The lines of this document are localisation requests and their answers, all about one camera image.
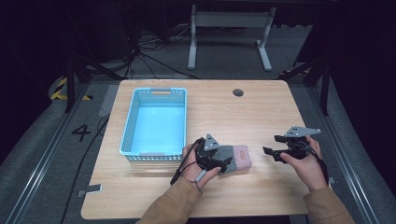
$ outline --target sleeve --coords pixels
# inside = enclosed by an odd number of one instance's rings
[[[330,189],[317,189],[304,196],[309,219],[314,224],[355,223],[343,203]]]
[[[202,193],[189,180],[181,177],[155,200],[136,224],[185,224]]]

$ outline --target light blue plastic basket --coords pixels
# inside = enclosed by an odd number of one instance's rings
[[[135,89],[120,153],[129,161],[180,161],[186,117],[186,89]]]

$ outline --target cable on floor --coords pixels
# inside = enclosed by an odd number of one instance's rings
[[[96,131],[99,132],[99,134],[102,135],[102,136],[104,136],[104,135],[101,133],[101,131],[99,131],[99,126],[100,126],[100,124],[102,123],[102,121],[103,121],[105,118],[109,118],[109,117],[110,117],[110,114],[104,115],[104,116],[99,120],[99,122],[98,122],[98,124],[97,124],[97,126],[96,126]]]
[[[84,153],[84,155],[82,156],[82,158],[81,158],[81,160],[80,160],[80,162],[79,162],[78,169],[77,169],[77,171],[76,171],[76,174],[75,174],[75,177],[74,177],[74,180],[73,180],[73,184],[72,184],[72,187],[71,187],[71,189],[70,189],[69,196],[68,196],[68,198],[67,198],[66,206],[64,207],[64,213],[63,213],[63,215],[62,215],[61,222],[60,222],[61,224],[64,223],[64,219],[65,219],[65,217],[66,217],[67,209],[68,209],[68,207],[69,207],[70,200],[71,200],[72,195],[73,195],[74,187],[75,187],[75,185],[76,185],[76,182],[77,182],[77,179],[78,179],[78,174],[79,174],[79,172],[80,172],[80,170],[81,170],[82,163],[85,161],[85,157],[87,156],[88,151],[90,150],[90,148],[91,148],[93,142],[96,140],[96,137],[101,133],[101,131],[102,131],[102,130],[105,128],[105,126],[107,125],[108,119],[109,119],[109,118],[110,118],[110,116],[107,117],[107,119],[106,119],[105,122],[102,124],[102,126],[100,127],[100,129],[98,130],[98,132],[96,132],[95,136],[93,137],[93,139],[91,140],[91,142],[88,144],[88,147],[85,149],[85,153]]]
[[[155,76],[154,71],[152,71],[152,68],[146,63],[146,61],[144,59],[142,59],[141,57],[138,57],[140,60],[142,60],[142,62],[149,68],[149,70],[151,71],[151,74],[157,78],[158,80],[160,80],[157,76]]]
[[[171,67],[171,66],[169,66],[169,65],[167,65],[167,64],[165,64],[165,63],[162,63],[162,62],[160,62],[160,61],[158,61],[158,60],[156,60],[156,59],[154,59],[154,58],[148,56],[147,54],[145,54],[145,53],[143,53],[143,52],[140,52],[140,54],[142,54],[142,55],[145,56],[145,57],[150,58],[150,59],[151,59],[152,61],[154,61],[154,62],[157,62],[157,63],[162,64],[163,66],[165,66],[165,67],[171,69],[171,70],[174,71],[174,72],[177,72],[177,73],[179,73],[179,74],[186,75],[186,76],[188,76],[188,77],[192,77],[192,78],[195,78],[195,79],[200,79],[200,78],[198,78],[198,77],[196,77],[196,76],[194,76],[194,75],[187,74],[187,73],[184,73],[184,72],[180,72],[180,71],[176,70],[175,68],[173,68],[173,67]]]

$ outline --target wooden table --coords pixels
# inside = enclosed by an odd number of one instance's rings
[[[285,149],[274,135],[291,125],[304,126],[284,81],[125,80],[113,105],[81,214],[86,219],[141,217],[168,188],[178,163],[161,166],[130,163],[120,142],[133,91],[137,87],[182,87],[187,96],[187,142],[211,133],[223,145],[246,145],[252,167],[218,176],[204,189],[192,217],[275,216],[307,213],[307,187],[288,164],[275,162],[262,147]],[[244,95],[233,95],[240,89]]]

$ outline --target human hand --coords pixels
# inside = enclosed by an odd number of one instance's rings
[[[184,178],[188,179],[190,182],[195,182],[197,176],[203,171],[201,167],[197,164],[197,160],[195,158],[195,149],[197,148],[198,145],[194,147],[194,149],[191,151],[189,157],[186,159],[184,162],[184,165],[182,167],[182,173],[181,176]],[[187,152],[189,151],[191,147],[191,144],[185,146],[183,148],[183,158],[186,156]],[[203,189],[204,186],[211,180],[213,177],[218,175],[220,171],[220,167],[216,167],[210,171],[207,171],[204,176],[196,183],[197,187],[199,189]]]
[[[306,136],[305,138],[309,146],[311,146],[322,159],[319,143],[310,136]],[[308,186],[310,192],[328,187],[320,165],[313,155],[309,154],[304,159],[297,160],[291,155],[282,152],[280,157],[294,168],[300,179]]]

